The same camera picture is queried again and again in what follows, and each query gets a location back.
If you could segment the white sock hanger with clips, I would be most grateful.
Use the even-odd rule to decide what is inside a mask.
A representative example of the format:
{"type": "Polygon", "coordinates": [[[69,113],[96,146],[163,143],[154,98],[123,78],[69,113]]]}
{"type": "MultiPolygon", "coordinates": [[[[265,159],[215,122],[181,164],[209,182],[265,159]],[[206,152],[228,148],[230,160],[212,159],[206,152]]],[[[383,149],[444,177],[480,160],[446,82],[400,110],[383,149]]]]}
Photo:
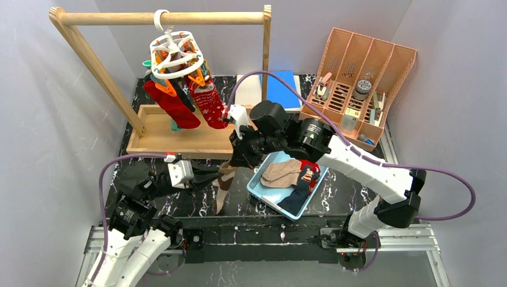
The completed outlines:
{"type": "Polygon", "coordinates": [[[188,77],[190,81],[204,87],[209,80],[209,71],[203,53],[191,32],[174,32],[172,25],[163,27],[162,17],[168,14],[167,10],[157,10],[154,13],[154,26],[163,34],[149,45],[149,70],[160,80],[188,77]]]}

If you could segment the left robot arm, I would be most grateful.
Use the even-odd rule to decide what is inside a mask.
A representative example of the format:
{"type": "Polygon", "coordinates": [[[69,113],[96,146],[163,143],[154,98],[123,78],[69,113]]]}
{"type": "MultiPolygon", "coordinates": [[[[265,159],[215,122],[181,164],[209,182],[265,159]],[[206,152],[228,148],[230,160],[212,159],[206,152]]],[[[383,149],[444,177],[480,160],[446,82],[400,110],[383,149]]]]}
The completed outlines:
{"type": "Polygon", "coordinates": [[[199,246],[199,233],[184,230],[180,220],[159,213],[151,202],[180,191],[196,193],[225,174],[180,154],[142,153],[112,160],[99,180],[110,166],[128,159],[134,162],[120,173],[119,199],[110,208],[100,199],[104,238],[84,286],[136,286],[163,252],[176,249],[185,256],[199,246]]]}

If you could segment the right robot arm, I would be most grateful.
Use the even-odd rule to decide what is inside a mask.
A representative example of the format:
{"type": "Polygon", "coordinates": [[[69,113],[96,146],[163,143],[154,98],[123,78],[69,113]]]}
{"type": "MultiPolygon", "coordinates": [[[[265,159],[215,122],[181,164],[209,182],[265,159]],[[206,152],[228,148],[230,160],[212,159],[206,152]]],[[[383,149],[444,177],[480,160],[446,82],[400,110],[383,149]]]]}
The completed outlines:
{"type": "Polygon", "coordinates": [[[224,120],[234,125],[231,166],[253,168],[263,155],[283,151],[338,171],[376,193],[372,202],[345,220],[338,235],[345,244],[364,240],[385,226],[407,228],[419,212],[426,172],[394,169],[377,158],[368,161],[368,152],[345,144],[331,126],[316,118],[299,120],[280,104],[266,100],[250,111],[232,105],[224,120]]]}

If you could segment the brown striped sock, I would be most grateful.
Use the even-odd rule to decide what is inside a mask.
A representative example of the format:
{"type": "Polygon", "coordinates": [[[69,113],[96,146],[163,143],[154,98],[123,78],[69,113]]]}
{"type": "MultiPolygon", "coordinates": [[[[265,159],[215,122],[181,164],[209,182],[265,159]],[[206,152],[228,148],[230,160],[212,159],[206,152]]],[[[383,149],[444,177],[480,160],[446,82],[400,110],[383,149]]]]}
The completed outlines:
{"type": "Polygon", "coordinates": [[[226,161],[219,167],[219,177],[212,182],[213,186],[217,187],[215,196],[216,214],[218,215],[224,207],[225,198],[233,183],[237,167],[232,166],[230,160],[226,161]]]}

